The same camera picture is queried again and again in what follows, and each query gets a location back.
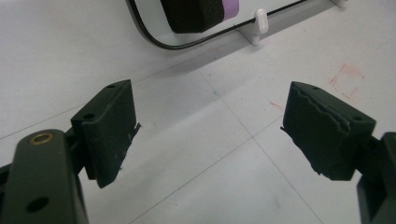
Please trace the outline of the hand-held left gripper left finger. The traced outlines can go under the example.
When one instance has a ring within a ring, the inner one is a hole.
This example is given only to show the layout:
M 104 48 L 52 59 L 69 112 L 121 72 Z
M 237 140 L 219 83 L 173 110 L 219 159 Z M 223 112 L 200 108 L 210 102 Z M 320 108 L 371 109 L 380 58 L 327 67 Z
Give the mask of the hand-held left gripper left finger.
M 117 177 L 140 124 L 129 79 L 105 86 L 71 118 L 74 134 L 87 149 L 88 177 L 102 189 Z

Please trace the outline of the white whiteboard with black rim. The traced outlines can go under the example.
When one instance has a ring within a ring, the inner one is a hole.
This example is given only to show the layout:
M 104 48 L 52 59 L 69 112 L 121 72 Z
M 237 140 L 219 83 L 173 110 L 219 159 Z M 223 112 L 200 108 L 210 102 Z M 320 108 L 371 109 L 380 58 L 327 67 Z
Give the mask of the white whiteboard with black rim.
M 209 39 L 226 34 L 254 22 L 254 14 L 264 8 L 268 17 L 306 0 L 239 0 L 239 13 L 203 33 L 176 34 L 172 31 L 161 0 L 126 0 L 136 27 L 151 44 L 169 50 L 181 50 L 199 45 Z

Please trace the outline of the white whiteboard foot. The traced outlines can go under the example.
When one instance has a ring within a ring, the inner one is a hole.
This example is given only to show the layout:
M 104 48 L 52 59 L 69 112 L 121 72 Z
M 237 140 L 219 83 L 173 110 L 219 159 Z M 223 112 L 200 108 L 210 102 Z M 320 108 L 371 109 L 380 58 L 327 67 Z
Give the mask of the white whiteboard foot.
M 258 9 L 254 14 L 254 22 L 246 24 L 239 29 L 239 33 L 253 46 L 261 41 L 261 36 L 269 29 L 268 15 L 264 8 Z

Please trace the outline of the purple and black foam eraser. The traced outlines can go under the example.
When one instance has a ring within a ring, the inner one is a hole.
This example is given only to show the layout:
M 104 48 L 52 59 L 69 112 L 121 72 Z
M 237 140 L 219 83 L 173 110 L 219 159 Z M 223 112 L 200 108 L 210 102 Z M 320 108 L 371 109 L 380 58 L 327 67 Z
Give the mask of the purple and black foam eraser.
M 239 0 L 161 0 L 166 19 L 176 34 L 203 33 L 235 17 Z

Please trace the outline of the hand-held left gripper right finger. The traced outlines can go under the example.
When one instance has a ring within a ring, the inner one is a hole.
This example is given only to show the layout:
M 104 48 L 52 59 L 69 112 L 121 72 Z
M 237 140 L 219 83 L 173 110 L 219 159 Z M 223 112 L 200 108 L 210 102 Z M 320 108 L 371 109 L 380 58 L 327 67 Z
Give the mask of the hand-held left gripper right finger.
M 304 153 L 315 172 L 348 181 L 361 147 L 372 137 L 375 120 L 325 90 L 290 83 L 283 131 Z

